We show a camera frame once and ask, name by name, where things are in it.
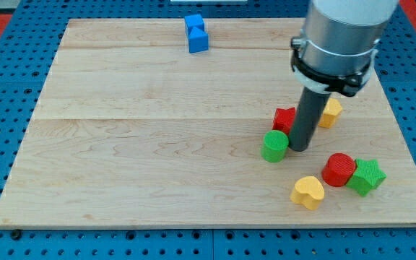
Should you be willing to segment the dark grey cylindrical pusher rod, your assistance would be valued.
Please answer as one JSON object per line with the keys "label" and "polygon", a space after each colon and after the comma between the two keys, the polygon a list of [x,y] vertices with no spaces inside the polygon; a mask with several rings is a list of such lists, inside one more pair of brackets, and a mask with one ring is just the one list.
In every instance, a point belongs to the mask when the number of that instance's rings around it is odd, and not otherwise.
{"label": "dark grey cylindrical pusher rod", "polygon": [[303,88],[288,136],[290,149],[302,152],[308,148],[330,96]]}

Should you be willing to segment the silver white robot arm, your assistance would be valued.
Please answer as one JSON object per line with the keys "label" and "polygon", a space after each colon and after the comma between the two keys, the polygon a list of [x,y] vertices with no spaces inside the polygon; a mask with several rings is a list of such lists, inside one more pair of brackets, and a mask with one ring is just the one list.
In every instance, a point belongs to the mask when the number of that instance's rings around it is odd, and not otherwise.
{"label": "silver white robot arm", "polygon": [[300,34],[290,41],[290,66],[303,91],[290,149],[308,148],[332,93],[355,96],[371,78],[384,29],[398,0],[311,0]]}

